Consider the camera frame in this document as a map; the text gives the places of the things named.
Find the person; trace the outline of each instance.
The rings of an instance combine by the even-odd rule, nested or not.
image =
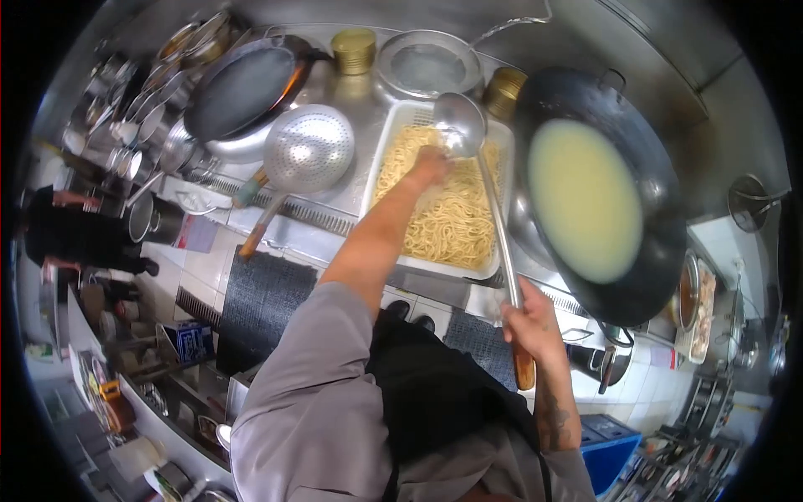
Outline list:
[[[521,280],[524,309],[503,306],[506,341],[535,360],[533,414],[467,354],[380,309],[416,201],[451,167],[422,147],[291,316],[233,425],[240,500],[595,500],[545,295]]]
[[[84,211],[79,204],[100,207],[96,198],[53,190],[53,185],[36,190],[23,213],[25,252],[31,261],[43,270],[97,267],[159,273],[158,263],[138,255],[123,220]]]

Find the blue box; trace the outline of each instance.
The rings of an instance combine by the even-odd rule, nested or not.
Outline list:
[[[207,323],[185,320],[174,325],[164,324],[164,328],[176,349],[179,364],[202,362],[214,357],[212,328]]]
[[[580,422],[583,426],[580,453],[594,495],[603,496],[622,475],[642,435],[606,414],[581,415]]]

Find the black shoe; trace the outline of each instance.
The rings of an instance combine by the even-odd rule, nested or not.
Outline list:
[[[435,321],[432,320],[432,317],[420,316],[419,318],[413,321],[413,324],[415,324],[416,326],[421,326],[426,331],[435,334]]]
[[[145,271],[152,277],[159,275],[159,263],[156,263],[150,258],[145,258]]]
[[[399,319],[404,320],[407,318],[407,314],[410,313],[410,304],[404,300],[396,300],[392,304],[385,307],[385,310]]]

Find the black apron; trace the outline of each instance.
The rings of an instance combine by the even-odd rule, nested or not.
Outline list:
[[[426,329],[380,310],[365,372],[373,374],[382,391],[393,461],[383,502],[396,501],[400,464],[491,423],[515,428],[538,455],[546,502],[551,502],[548,468],[526,399],[505,389],[470,355],[449,349]]]

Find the black floor mat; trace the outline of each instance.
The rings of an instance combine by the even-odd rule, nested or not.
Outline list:
[[[267,253],[254,253],[247,262],[235,255],[220,320],[218,369],[231,375],[267,359],[315,282],[313,267]]]
[[[502,338],[502,329],[465,312],[452,314],[443,338],[447,347],[466,352],[505,388],[516,392],[516,374],[510,345]]]

